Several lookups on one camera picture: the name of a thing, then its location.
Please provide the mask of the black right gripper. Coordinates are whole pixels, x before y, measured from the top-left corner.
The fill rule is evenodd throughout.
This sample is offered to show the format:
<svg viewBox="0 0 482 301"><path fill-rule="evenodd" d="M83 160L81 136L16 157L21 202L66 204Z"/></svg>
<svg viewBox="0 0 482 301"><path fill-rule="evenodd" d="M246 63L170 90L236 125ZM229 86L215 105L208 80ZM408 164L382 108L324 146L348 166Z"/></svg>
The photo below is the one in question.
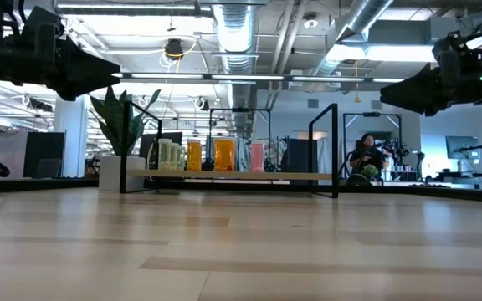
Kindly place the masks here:
<svg viewBox="0 0 482 301"><path fill-rule="evenodd" d="M450 104L482 103L482 32L455 31L434 44L438 67L425 65L416 75L380 90L380 101L426 117Z"/></svg>

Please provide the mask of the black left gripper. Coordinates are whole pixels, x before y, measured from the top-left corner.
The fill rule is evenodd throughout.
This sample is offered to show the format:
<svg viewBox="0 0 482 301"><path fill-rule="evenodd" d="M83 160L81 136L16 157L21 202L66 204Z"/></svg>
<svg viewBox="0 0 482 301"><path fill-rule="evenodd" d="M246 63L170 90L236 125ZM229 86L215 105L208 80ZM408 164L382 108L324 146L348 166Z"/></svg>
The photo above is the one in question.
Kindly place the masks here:
<svg viewBox="0 0 482 301"><path fill-rule="evenodd" d="M118 64L80 49L64 31L60 17L35 7L20 13L20 27L12 6L0 6L0 80L16 85L47 84L54 76L54 90L65 100L120 83Z"/></svg>

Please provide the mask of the small orange pill bottle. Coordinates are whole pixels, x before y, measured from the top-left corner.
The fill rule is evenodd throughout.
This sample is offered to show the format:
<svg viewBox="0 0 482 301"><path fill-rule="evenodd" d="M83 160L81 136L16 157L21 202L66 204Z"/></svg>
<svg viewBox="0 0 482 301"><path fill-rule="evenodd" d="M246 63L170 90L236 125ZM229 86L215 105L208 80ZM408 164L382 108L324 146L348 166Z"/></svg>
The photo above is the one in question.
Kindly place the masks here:
<svg viewBox="0 0 482 301"><path fill-rule="evenodd" d="M187 141L187 170L200 171L202 169L202 145L199 140Z"/></svg>

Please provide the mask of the large orange pill bottle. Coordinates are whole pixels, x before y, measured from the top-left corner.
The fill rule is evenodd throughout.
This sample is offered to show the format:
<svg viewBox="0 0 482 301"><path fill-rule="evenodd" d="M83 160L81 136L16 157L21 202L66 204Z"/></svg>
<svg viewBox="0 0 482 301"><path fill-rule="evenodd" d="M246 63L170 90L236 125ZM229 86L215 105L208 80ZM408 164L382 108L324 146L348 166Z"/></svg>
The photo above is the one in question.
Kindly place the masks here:
<svg viewBox="0 0 482 301"><path fill-rule="evenodd" d="M214 170L235 170L236 140L232 137L215 138L213 141Z"/></svg>

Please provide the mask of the small pink pill bottle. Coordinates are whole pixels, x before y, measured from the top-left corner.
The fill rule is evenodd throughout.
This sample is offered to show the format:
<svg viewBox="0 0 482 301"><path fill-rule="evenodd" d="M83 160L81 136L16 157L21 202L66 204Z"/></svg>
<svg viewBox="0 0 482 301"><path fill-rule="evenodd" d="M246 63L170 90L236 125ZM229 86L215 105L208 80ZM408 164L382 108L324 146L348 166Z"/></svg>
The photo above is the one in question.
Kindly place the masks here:
<svg viewBox="0 0 482 301"><path fill-rule="evenodd" d="M250 167L252 172L264 171L264 142L253 140L250 145Z"/></svg>

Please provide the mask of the computer monitor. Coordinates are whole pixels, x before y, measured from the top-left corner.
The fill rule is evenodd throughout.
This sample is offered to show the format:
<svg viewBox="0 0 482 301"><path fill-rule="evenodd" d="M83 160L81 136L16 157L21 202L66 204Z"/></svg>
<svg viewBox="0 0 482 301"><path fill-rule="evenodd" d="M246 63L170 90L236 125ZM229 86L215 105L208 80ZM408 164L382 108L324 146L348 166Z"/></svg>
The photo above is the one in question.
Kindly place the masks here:
<svg viewBox="0 0 482 301"><path fill-rule="evenodd" d="M449 159L479 159L480 151L475 149L479 145L479 139L474 136L451 136L445 137L447 157Z"/></svg>

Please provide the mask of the person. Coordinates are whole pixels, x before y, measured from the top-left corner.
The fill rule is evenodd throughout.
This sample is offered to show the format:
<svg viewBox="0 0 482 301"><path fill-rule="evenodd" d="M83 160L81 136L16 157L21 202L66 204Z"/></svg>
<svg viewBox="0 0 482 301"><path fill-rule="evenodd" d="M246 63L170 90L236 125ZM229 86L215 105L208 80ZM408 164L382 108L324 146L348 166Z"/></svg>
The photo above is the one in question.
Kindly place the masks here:
<svg viewBox="0 0 482 301"><path fill-rule="evenodd" d="M368 165L373 165L380 171L384 162L383 152L376 148L375 139L369 133L362 136L360 143L349 159L353 174L360 174Z"/></svg>

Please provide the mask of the black partition panel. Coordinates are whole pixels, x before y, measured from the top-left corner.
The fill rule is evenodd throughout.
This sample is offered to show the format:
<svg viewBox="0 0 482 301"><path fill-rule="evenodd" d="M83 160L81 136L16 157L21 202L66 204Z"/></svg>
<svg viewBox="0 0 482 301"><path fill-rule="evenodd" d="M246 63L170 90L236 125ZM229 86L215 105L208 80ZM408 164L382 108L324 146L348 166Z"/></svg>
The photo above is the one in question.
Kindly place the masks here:
<svg viewBox="0 0 482 301"><path fill-rule="evenodd" d="M24 157L23 177L59 177L64 158L65 133L29 132Z"/></svg>

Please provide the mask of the white pink banner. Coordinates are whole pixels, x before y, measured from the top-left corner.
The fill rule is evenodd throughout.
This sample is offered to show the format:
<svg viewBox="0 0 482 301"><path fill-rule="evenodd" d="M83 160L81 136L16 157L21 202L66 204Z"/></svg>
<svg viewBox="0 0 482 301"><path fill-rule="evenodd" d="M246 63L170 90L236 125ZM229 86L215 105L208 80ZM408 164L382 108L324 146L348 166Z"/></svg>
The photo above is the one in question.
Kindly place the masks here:
<svg viewBox="0 0 482 301"><path fill-rule="evenodd" d="M27 131L0 132L0 163L5 165L10 174L8 179L23 176Z"/></svg>

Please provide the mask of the potted snake plant white pot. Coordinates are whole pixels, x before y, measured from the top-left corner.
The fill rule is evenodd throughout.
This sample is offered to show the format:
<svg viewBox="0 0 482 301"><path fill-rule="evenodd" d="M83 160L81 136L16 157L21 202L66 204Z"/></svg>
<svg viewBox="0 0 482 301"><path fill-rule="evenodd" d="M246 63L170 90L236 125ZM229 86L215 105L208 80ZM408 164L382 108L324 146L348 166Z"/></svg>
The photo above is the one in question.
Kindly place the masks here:
<svg viewBox="0 0 482 301"><path fill-rule="evenodd" d="M160 89L155 90L144 107L135 104L133 95L126 90L117 96L111 86L107 88L103 99L90 97L100 130L114 152L100 157L101 191L120 190L123 159L126 159L126 169L145 168L146 160L133 156L132 152L146 128L149 107L157 101L160 93Z"/></svg>

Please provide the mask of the black monitor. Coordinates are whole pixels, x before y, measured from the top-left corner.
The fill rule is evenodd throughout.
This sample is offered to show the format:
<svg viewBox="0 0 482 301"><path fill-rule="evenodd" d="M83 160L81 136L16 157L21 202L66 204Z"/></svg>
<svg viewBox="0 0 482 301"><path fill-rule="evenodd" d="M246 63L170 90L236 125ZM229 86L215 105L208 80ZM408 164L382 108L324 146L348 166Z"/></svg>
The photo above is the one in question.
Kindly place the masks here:
<svg viewBox="0 0 482 301"><path fill-rule="evenodd" d="M170 139L173 143L182 143L182 132L162 133L161 138ZM157 168L156 134L143 134L141 137L139 157L148 161L149 167Z"/></svg>

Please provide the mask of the silver ventilation duct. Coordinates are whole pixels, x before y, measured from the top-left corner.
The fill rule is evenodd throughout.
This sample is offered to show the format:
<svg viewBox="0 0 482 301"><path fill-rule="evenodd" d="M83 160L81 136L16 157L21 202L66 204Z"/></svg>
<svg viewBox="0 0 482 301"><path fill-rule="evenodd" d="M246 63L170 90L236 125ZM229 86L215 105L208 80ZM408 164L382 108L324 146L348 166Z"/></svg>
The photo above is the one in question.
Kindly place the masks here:
<svg viewBox="0 0 482 301"><path fill-rule="evenodd" d="M255 21L257 8L241 4L213 5L217 20L219 48L224 53L221 60L225 74L252 74L255 58L248 56L254 51ZM228 102L232 109L251 108L251 88L249 84L229 84ZM245 130L251 115L233 113L233 124L237 130Z"/></svg>
<svg viewBox="0 0 482 301"><path fill-rule="evenodd" d="M343 60L351 59L352 51L341 42L359 35L367 40L369 29L382 16L394 0L354 0L345 16L332 21L326 34L326 53L310 72L311 76L330 76Z"/></svg>

